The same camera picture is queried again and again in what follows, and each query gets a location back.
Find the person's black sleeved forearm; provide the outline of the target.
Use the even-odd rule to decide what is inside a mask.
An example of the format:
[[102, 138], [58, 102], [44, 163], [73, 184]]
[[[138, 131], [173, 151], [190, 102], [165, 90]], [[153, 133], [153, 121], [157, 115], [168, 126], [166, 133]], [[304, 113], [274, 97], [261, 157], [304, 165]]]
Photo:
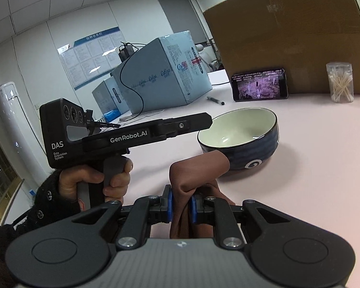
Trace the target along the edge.
[[15, 229], [16, 236], [80, 213], [77, 200], [68, 200], [60, 195], [60, 174], [61, 170], [55, 170], [39, 187], [26, 220]]

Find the person's left hand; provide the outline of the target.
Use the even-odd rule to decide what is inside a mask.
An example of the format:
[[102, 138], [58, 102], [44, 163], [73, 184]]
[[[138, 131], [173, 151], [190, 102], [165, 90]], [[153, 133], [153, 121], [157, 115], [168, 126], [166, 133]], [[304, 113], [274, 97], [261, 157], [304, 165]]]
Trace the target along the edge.
[[102, 187], [105, 201], [118, 200], [123, 203], [123, 197], [127, 193], [128, 185], [131, 180], [133, 163], [130, 159], [126, 160], [124, 171], [113, 175], [109, 185], [104, 186], [104, 174], [86, 165], [63, 170], [59, 178], [59, 193], [66, 200], [75, 201], [77, 199], [77, 185], [80, 182], [94, 183]]

